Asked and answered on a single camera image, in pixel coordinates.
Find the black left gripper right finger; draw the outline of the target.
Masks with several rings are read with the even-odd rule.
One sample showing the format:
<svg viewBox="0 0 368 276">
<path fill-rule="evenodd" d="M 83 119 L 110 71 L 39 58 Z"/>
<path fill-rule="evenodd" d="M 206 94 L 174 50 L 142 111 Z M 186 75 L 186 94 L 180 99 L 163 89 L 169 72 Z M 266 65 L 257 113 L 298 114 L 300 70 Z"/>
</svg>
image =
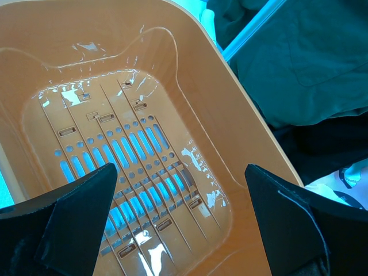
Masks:
<svg viewBox="0 0 368 276">
<path fill-rule="evenodd" d="M 254 164 L 245 178 L 272 275 L 367 275 L 367 208 Z"/>
</svg>

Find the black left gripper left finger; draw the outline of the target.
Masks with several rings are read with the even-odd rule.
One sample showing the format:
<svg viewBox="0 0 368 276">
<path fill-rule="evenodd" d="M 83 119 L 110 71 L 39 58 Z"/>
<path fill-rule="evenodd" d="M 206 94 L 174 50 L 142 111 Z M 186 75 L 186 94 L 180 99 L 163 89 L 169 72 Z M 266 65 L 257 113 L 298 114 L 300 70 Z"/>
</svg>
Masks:
<svg viewBox="0 0 368 276">
<path fill-rule="evenodd" d="M 108 163 L 1 209 L 1 275 L 92 275 L 116 188 Z"/>
</svg>

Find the black shorts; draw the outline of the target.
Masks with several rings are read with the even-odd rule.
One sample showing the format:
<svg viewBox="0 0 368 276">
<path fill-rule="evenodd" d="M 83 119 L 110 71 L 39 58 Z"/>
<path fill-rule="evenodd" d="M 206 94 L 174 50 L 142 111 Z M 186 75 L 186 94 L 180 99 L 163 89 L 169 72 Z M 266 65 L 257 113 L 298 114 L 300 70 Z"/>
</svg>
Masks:
<svg viewBox="0 0 368 276">
<path fill-rule="evenodd" d="M 303 184 L 367 159 L 367 113 L 271 128 Z"/>
</svg>

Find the pink shark print shorts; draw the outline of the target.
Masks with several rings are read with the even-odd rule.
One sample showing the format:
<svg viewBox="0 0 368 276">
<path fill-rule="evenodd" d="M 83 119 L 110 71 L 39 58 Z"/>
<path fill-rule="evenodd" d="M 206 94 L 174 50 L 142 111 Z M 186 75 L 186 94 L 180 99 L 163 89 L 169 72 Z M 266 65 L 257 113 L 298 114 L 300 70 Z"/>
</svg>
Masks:
<svg viewBox="0 0 368 276">
<path fill-rule="evenodd" d="M 305 188 L 338 203 L 367 210 L 367 159 L 319 178 Z"/>
</svg>

